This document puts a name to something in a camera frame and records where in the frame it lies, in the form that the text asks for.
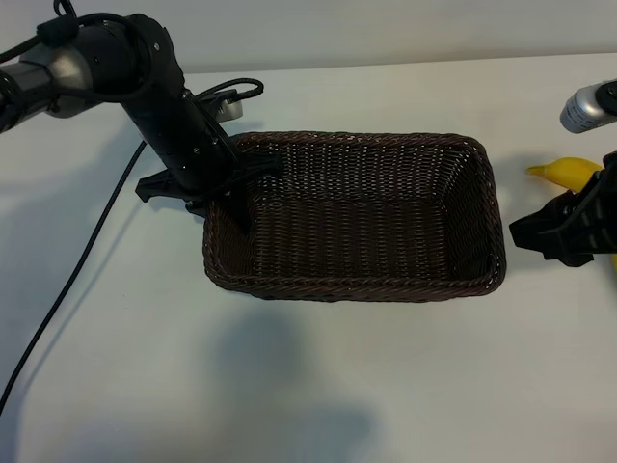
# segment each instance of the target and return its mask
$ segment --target basket rim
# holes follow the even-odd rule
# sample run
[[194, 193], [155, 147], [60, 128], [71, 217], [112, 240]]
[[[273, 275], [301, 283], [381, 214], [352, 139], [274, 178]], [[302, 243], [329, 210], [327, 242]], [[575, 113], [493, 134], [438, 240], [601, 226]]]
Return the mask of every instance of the basket rim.
[[255, 276], [248, 274], [233, 274], [229, 273], [223, 263], [220, 260], [220, 256], [217, 255], [216, 250], [212, 249], [210, 245], [212, 242], [211, 237], [218, 232], [218, 225], [220, 221], [217, 220], [217, 215], [220, 213], [218, 207], [210, 207], [210, 215], [208, 220], [204, 223], [203, 234], [203, 254], [206, 273], [215, 281], [215, 283], [225, 282], [226, 285], [234, 284], [247, 285], [247, 286], [270, 286], [272, 288], [282, 288], [282, 286], [297, 286], [301, 284], [304, 288], [310, 289], [312, 286], [323, 287], [328, 285], [330, 287], [339, 287], [341, 289], [346, 288], [353, 290], [355, 287], [361, 287], [368, 289], [369, 287], [384, 287], [389, 288], [393, 286], [413, 288], [425, 288], [427, 291], [430, 289], [440, 288], [459, 288], [473, 289], [486, 288], [488, 293], [495, 290], [503, 281], [506, 272], [506, 260], [505, 260], [505, 245], [503, 242], [503, 227], [501, 223], [501, 217], [499, 213], [496, 187], [493, 174], [493, 168], [489, 162], [486, 150], [475, 139], [454, 133], [356, 133], [356, 132], [326, 132], [326, 131], [266, 131], [266, 132], [245, 132], [235, 135], [233, 138], [235, 143], [249, 142], [251, 139], [260, 138], [263, 139], [263, 143], [272, 141], [275, 143], [280, 142], [294, 142], [309, 143], [307, 137], [315, 138], [318, 143], [327, 143], [335, 145], [338, 143], [349, 145], [350, 143], [360, 142], [363, 145], [379, 145], [391, 146], [401, 145], [403, 142], [407, 146], [418, 145], [435, 145], [442, 142], [450, 145], [453, 148], [466, 147], [472, 150], [477, 156], [482, 171], [486, 174], [482, 181], [478, 181], [481, 196], [485, 201], [482, 201], [485, 218], [485, 225], [487, 230], [487, 237], [490, 240], [491, 253], [490, 253], [490, 267], [481, 276], [470, 280], [428, 280], [419, 278], [405, 278], [405, 277], [284, 277], [284, 276]]

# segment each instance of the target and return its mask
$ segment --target yellow banana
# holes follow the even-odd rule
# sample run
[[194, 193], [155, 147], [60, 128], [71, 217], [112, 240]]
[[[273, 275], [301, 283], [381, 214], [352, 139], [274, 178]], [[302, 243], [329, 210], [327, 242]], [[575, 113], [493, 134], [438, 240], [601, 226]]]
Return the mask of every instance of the yellow banana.
[[[602, 169], [602, 166], [587, 159], [562, 157], [545, 166], [529, 167], [525, 172], [529, 176], [542, 177], [575, 193], [580, 193], [589, 181], [589, 178]], [[613, 263], [615, 272], [617, 272], [617, 254], [613, 254], [610, 260]]]

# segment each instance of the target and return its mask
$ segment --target white table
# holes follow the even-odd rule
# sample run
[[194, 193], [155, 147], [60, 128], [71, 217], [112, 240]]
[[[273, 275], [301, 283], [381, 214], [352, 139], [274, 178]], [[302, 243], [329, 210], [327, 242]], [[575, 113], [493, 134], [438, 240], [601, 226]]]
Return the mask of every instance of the white table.
[[[192, 75], [194, 91], [242, 74]], [[600, 161], [617, 128], [559, 113], [617, 55], [254, 72], [247, 130], [458, 132], [504, 225], [561, 190], [525, 166]], [[0, 383], [140, 141], [118, 106], [0, 137]], [[512, 244], [502, 287], [440, 304], [263, 302], [203, 274], [199, 220], [141, 204], [147, 150], [0, 419], [0, 461], [578, 463], [615, 458], [617, 276]]]

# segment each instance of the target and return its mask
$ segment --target woven texture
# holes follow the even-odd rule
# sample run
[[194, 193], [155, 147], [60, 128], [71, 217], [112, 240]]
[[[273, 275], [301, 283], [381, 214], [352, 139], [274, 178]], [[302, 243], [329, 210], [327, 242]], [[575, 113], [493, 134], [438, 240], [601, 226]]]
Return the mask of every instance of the woven texture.
[[442, 301], [505, 276], [495, 181], [459, 135], [246, 133], [242, 151], [282, 156], [282, 178], [249, 187], [243, 235], [212, 203], [205, 271], [264, 299]]

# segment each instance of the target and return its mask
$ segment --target white wall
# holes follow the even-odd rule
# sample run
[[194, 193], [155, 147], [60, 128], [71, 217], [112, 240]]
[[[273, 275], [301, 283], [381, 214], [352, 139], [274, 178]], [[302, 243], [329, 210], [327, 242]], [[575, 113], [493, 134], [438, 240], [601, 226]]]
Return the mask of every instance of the white wall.
[[[606, 0], [74, 0], [78, 14], [150, 15], [188, 71], [305, 68], [617, 51]], [[2, 0], [0, 48], [51, 18]]]

